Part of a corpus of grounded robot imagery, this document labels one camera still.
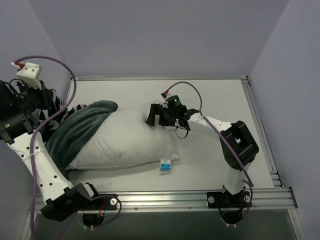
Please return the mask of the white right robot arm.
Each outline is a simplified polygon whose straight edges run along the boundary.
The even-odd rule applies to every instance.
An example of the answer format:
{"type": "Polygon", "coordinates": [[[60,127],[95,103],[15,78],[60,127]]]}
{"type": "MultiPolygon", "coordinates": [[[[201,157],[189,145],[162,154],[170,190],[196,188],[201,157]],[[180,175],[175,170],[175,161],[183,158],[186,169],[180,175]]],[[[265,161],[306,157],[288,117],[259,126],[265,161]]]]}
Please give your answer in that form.
{"type": "Polygon", "coordinates": [[[188,109],[177,95],[166,98],[165,102],[152,103],[146,124],[175,127],[194,131],[220,141],[225,162],[228,165],[227,177],[222,193],[223,203],[234,206],[240,201],[240,192],[245,185],[251,185],[248,174],[251,163],[259,152],[258,144],[247,125],[238,120],[227,122],[203,115],[200,109],[188,109]]]}

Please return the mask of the grey green pillowcase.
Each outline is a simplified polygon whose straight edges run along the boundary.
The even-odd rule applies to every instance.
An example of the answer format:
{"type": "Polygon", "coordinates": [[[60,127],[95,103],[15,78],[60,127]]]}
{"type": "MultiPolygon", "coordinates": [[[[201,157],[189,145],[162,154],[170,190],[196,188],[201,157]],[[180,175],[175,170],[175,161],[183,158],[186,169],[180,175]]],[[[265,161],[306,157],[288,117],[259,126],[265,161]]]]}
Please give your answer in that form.
{"type": "Polygon", "coordinates": [[[96,101],[67,117],[53,133],[41,133],[49,155],[61,172],[67,170],[82,147],[117,109],[114,101],[96,101]]]}

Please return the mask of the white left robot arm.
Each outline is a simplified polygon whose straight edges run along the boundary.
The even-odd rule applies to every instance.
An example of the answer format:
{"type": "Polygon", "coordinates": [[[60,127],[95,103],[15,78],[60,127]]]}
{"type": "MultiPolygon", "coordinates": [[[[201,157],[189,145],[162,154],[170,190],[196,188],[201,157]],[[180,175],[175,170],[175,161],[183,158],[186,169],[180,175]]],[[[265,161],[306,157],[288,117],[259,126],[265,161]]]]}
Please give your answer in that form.
{"type": "Polygon", "coordinates": [[[50,220],[62,222],[86,207],[95,210],[101,197],[90,183],[73,185],[55,165],[42,136],[36,132],[32,112],[39,105],[26,93],[19,94],[7,82],[0,83],[0,138],[36,177],[44,207],[40,212],[50,220]]]}

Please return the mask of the white pillow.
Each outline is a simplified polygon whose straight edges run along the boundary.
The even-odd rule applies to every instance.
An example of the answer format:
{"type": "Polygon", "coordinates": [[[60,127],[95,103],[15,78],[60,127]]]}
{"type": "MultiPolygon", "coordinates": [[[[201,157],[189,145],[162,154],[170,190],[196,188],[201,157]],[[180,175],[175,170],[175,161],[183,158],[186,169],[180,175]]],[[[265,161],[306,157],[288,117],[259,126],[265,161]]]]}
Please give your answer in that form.
{"type": "Polygon", "coordinates": [[[146,123],[151,103],[111,113],[67,165],[68,170],[115,170],[177,160],[169,131],[146,123]]]}

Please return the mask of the zebra striped pillowcase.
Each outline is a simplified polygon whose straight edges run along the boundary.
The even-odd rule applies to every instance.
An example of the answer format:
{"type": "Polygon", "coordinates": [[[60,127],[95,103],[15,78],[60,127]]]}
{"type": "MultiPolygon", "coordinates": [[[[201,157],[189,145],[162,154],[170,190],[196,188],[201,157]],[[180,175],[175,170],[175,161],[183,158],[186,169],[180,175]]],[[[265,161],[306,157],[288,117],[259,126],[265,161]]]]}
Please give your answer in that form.
{"type": "MultiPolygon", "coordinates": [[[[48,107],[48,109],[40,110],[38,118],[39,124],[42,124],[45,120],[49,119],[52,115],[57,113],[65,106],[64,101],[57,96],[57,93],[54,89],[45,89],[44,93],[47,97],[47,103],[44,106],[48,107]]],[[[66,118],[71,116],[76,111],[83,109],[84,107],[86,107],[85,104],[78,104],[72,108],[66,108],[61,114],[50,120],[41,128],[41,134],[44,135],[44,132],[49,132],[50,134],[53,133],[66,118]]]]}

